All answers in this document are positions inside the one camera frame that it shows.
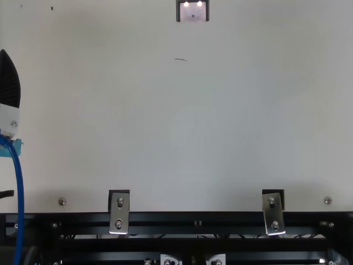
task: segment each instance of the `silver bracket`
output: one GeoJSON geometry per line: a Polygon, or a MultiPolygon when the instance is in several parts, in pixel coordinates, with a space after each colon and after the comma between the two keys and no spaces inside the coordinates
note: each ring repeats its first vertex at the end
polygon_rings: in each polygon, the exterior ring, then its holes
{"type": "Polygon", "coordinates": [[[263,194],[266,233],[269,236],[286,233],[280,193],[263,194]]]}
{"type": "Polygon", "coordinates": [[[206,265],[226,265],[226,254],[206,257],[206,265]]]}
{"type": "Polygon", "coordinates": [[[130,194],[113,192],[110,201],[109,233],[127,235],[129,230],[130,194]]]}
{"type": "Polygon", "coordinates": [[[161,254],[161,265],[172,265],[173,262],[175,265],[183,265],[181,258],[168,254],[161,254]]]}

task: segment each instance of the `white panel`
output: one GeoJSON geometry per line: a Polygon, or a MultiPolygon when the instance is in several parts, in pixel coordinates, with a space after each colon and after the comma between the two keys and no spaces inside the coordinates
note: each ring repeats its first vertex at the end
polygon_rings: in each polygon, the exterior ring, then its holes
{"type": "Polygon", "coordinates": [[[206,2],[181,3],[180,4],[181,22],[206,22],[206,2]]]}
{"type": "Polygon", "coordinates": [[[1,134],[12,138],[16,135],[19,126],[20,111],[18,108],[0,104],[1,134]]]}
{"type": "Polygon", "coordinates": [[[262,189],[287,211],[352,211],[352,10],[211,0],[209,22],[177,23],[174,0],[0,0],[26,211],[107,211],[109,189],[131,211],[261,211],[262,189]]]}

